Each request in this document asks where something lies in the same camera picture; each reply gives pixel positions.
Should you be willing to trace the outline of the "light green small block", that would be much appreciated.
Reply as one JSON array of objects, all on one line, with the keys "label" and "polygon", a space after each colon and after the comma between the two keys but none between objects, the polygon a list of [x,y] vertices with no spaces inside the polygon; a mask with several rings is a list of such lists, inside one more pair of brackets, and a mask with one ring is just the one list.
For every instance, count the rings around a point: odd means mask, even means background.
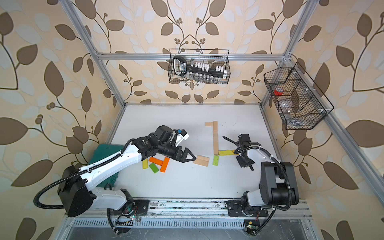
[{"label": "light green small block", "polygon": [[214,155],[213,166],[218,166],[218,165],[219,165],[219,155]]}]

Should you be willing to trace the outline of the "yellow-green long block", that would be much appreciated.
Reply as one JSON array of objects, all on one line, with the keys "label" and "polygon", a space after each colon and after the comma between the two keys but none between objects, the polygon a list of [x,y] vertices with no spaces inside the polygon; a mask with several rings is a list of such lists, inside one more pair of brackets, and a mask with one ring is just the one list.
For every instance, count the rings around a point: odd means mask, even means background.
[{"label": "yellow-green long block", "polygon": [[219,156],[235,156],[234,150],[219,151]]}]

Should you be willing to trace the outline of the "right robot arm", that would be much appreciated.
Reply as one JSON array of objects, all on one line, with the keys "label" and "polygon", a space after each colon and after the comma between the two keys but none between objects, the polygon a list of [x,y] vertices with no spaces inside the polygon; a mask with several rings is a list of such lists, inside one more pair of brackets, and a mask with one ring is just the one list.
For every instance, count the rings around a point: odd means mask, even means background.
[{"label": "right robot arm", "polygon": [[225,136],[223,139],[237,147],[234,154],[240,167],[254,171],[253,165],[258,165],[258,188],[244,192],[240,200],[226,202],[230,217],[255,218],[254,221],[245,223],[244,231],[249,236],[256,236],[276,210],[288,211],[291,206],[299,203],[294,166],[290,162],[276,159],[260,143],[252,142],[248,134],[239,135],[236,142]]}]

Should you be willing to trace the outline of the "wood long block vertical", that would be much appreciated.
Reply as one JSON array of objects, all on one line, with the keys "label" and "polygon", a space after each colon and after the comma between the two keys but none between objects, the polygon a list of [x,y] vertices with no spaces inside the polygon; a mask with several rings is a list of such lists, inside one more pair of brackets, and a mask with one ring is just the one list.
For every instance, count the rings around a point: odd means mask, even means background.
[{"label": "wood long block vertical", "polygon": [[219,144],[214,142],[214,155],[219,155]]}]

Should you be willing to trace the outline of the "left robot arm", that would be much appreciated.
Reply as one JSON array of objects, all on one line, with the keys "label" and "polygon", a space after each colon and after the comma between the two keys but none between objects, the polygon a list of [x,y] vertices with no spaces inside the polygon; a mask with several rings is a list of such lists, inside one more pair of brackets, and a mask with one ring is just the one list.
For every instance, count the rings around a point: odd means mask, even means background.
[{"label": "left robot arm", "polygon": [[70,218],[77,217],[87,210],[106,209],[109,225],[115,234],[119,235],[121,230],[114,224],[111,215],[117,211],[133,220],[138,212],[135,201],[126,189],[97,190],[97,186],[121,170],[156,154],[180,163],[195,161],[195,155],[180,145],[188,138],[189,134],[185,130],[159,126],[148,136],[128,140],[120,151],[94,164],[79,169],[74,166],[67,167],[60,180],[49,184],[36,194],[34,205],[40,209],[64,209]]}]

